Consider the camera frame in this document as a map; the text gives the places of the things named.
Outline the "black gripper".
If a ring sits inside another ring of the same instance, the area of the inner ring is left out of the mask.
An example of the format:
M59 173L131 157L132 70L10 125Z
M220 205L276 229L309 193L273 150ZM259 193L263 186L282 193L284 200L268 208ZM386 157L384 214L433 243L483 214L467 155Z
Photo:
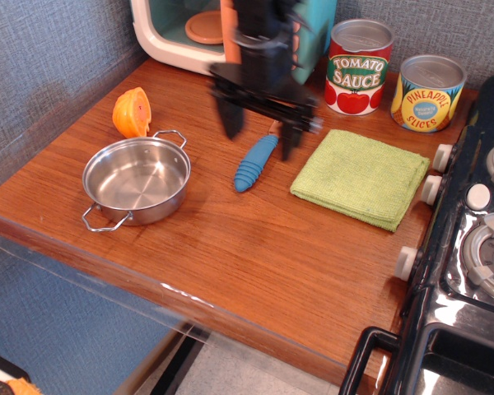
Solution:
M318 100L291 75L292 35L273 39L237 35L240 63L214 63L212 94L229 139L243 129L245 110L282 122L282 161L301 142L303 132L318 132L322 120L315 116Z

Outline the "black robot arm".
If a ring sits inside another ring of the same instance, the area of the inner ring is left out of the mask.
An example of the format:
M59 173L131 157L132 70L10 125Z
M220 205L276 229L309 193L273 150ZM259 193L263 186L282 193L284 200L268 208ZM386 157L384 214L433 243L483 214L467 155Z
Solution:
M281 123L282 160L299 146L303 132L317 132L318 99L291 75L296 1L234 1L234 42L239 63L213 63L212 95L226 135L244 127L246 110Z

